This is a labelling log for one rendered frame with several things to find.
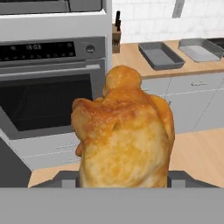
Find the wooden knife block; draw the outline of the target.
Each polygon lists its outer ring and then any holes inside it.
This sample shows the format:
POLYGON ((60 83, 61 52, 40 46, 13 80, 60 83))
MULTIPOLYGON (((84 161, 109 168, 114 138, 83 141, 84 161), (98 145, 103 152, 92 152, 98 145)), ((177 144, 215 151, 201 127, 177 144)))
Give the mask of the wooden knife block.
POLYGON ((112 24, 112 53, 120 52, 121 32, 117 30, 115 24, 112 24))

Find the pale grey drawer front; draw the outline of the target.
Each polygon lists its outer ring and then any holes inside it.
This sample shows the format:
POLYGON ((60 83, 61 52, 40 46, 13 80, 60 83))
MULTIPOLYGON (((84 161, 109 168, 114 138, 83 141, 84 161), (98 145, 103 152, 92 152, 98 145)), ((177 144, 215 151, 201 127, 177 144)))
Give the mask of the pale grey drawer front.
POLYGON ((75 150, 79 143, 73 132, 10 140, 12 149, 32 170, 78 163, 80 159, 75 150))
POLYGON ((167 90, 168 95, 190 93, 203 90, 217 89, 224 79, 223 73, 203 73, 186 75, 179 77, 172 77, 169 88, 167 90), (191 84, 193 82, 205 82, 207 85, 194 87, 191 84))
POLYGON ((170 78, 155 78, 142 80, 141 88, 150 95, 166 95, 170 78))

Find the grey hanging wall tool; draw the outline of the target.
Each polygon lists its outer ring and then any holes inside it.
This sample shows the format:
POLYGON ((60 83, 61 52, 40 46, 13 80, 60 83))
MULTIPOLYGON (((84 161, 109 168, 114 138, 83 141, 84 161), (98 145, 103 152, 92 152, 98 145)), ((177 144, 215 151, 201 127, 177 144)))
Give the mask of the grey hanging wall tool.
POLYGON ((185 0, 176 0, 175 1, 174 9, 173 9, 173 12, 172 12, 172 17, 173 18, 180 18, 181 17, 184 5, 185 5, 185 0))

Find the golden roasted chicken drumstick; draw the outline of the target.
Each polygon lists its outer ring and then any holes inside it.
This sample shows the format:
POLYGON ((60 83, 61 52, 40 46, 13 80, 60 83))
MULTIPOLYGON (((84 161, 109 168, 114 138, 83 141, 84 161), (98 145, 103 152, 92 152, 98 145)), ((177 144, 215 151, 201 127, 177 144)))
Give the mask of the golden roasted chicken drumstick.
POLYGON ((167 101, 141 89, 140 73, 116 66, 102 97, 73 102, 82 187, 166 187, 175 139, 167 101))

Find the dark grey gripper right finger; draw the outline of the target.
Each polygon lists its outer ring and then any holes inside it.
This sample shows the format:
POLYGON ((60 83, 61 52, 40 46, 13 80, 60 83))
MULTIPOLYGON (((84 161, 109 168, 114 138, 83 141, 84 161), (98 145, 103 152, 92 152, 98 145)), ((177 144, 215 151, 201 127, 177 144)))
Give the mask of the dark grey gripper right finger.
POLYGON ((214 188, 214 185, 197 180, 185 171, 169 171, 167 186, 170 188, 214 188))

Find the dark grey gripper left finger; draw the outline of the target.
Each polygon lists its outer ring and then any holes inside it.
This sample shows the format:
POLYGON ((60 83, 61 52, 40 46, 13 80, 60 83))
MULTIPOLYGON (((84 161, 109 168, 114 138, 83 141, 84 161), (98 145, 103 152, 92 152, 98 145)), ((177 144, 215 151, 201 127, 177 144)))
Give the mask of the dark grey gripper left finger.
POLYGON ((76 188, 80 186, 78 171, 59 171, 56 176, 37 184, 38 188, 76 188))

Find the dark grey tupperware container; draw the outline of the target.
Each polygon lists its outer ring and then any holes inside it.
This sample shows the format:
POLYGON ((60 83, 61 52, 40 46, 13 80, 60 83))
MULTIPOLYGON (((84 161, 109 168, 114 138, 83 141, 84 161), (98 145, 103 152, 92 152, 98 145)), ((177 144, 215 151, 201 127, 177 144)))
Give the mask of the dark grey tupperware container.
POLYGON ((179 69, 186 63, 163 42, 140 43, 138 50, 155 71, 179 69))

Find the black tray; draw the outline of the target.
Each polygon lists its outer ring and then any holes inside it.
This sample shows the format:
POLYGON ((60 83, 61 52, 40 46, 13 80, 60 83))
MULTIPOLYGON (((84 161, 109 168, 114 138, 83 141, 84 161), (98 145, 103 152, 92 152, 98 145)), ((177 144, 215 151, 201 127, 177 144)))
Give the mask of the black tray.
POLYGON ((224 50, 224 38, 209 38, 208 41, 216 44, 224 50))

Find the light grey tupperware container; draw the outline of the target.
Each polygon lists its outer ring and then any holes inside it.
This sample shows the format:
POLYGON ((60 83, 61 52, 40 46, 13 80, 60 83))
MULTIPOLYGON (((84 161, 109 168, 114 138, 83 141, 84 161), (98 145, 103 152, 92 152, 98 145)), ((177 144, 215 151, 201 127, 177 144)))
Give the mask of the light grey tupperware container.
POLYGON ((184 38, 178 42, 178 49, 194 62, 220 61, 224 50, 204 38, 184 38))

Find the stainless steel microwave oven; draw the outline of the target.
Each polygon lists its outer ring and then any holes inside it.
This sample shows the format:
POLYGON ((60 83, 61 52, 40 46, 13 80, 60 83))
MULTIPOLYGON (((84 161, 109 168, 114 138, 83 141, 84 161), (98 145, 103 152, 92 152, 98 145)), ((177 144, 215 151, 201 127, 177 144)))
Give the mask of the stainless steel microwave oven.
POLYGON ((0 15, 101 11, 103 0, 0 0, 0 15))

